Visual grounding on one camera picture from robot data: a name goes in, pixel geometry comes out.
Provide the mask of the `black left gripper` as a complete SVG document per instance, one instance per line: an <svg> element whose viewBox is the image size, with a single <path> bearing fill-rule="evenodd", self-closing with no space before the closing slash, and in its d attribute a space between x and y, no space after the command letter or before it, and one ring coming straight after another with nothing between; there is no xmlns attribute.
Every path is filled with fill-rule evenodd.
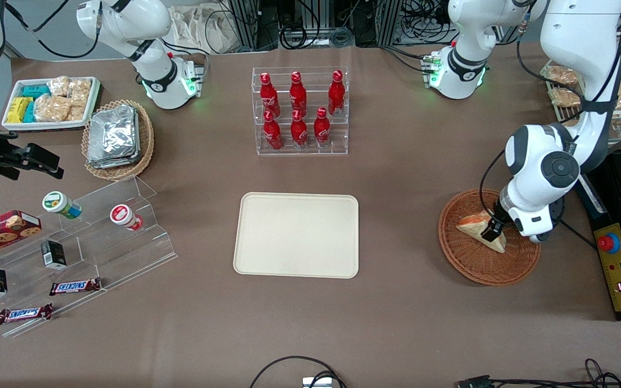
<svg viewBox="0 0 621 388"><path fill-rule="evenodd" d="M513 220L509 214L512 207L513 203L508 196L498 196L495 202L495 214L491 216L487 226L480 233L483 240L494 241L502 235L503 229L507 226L507 221Z"/></svg>

